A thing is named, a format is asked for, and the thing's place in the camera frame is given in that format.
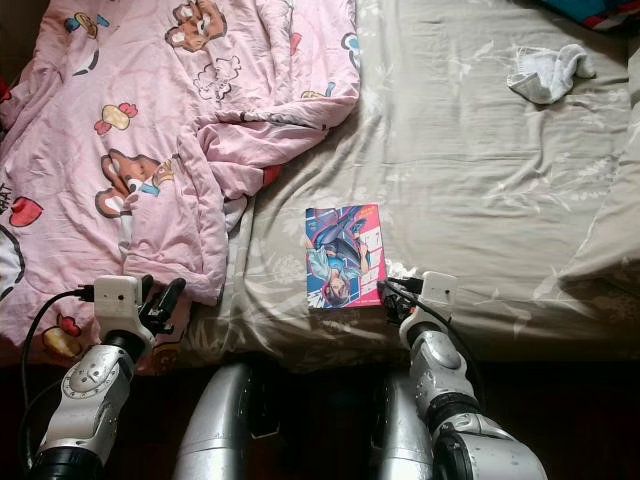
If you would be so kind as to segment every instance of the wrinkled fabric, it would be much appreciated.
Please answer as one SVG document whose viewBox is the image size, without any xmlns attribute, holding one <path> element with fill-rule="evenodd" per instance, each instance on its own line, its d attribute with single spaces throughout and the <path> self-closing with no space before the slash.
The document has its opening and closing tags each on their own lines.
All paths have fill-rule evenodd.
<svg viewBox="0 0 640 480">
<path fill-rule="evenodd" d="M 225 221 L 352 110 L 356 47 L 346 0 L 53 0 L 0 103 L 1 362 L 50 296 L 150 273 L 187 281 L 152 355 L 166 369 L 190 301 L 218 300 Z M 63 299 L 33 358 L 68 363 L 97 333 Z"/>
</svg>

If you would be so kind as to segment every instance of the white sock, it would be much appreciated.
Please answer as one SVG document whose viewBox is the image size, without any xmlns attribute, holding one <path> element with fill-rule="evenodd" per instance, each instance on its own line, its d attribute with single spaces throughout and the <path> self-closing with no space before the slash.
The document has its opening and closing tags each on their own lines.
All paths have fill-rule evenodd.
<svg viewBox="0 0 640 480">
<path fill-rule="evenodd" d="M 558 101 L 573 87 L 573 75 L 593 78 L 591 57 L 575 43 L 554 52 L 546 48 L 521 47 L 517 52 L 518 73 L 507 77 L 507 85 L 538 104 Z"/>
</svg>

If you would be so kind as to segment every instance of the metal cylinder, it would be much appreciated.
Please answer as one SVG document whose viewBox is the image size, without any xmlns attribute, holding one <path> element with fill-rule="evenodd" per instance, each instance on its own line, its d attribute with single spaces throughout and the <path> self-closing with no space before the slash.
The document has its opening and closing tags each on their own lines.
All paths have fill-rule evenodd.
<svg viewBox="0 0 640 480">
<path fill-rule="evenodd" d="M 211 378 L 182 439 L 173 480 L 244 478 L 253 375 L 248 365 L 235 363 Z"/>
<path fill-rule="evenodd" d="M 403 372 L 392 372 L 385 381 L 380 480 L 429 480 L 432 476 L 431 437 L 418 418 L 411 385 Z"/>
</svg>

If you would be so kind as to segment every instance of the dark floor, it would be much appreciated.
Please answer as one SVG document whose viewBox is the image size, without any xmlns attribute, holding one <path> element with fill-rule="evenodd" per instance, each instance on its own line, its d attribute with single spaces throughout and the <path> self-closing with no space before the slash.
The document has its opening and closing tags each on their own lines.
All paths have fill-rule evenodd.
<svg viewBox="0 0 640 480">
<path fill-rule="evenodd" d="M 640 479 L 640 364 L 482 365 L 487 409 L 541 459 L 551 480 Z M 32 391 L 61 373 L 32 367 Z M 109 479 L 170 479 L 191 411 L 213 369 L 136 378 L 120 417 Z M 281 436 L 254 441 L 250 479 L 372 478 L 368 435 L 379 367 L 287 377 Z M 17 369 L 0 371 L 0 478 L 20 478 Z"/>
</svg>

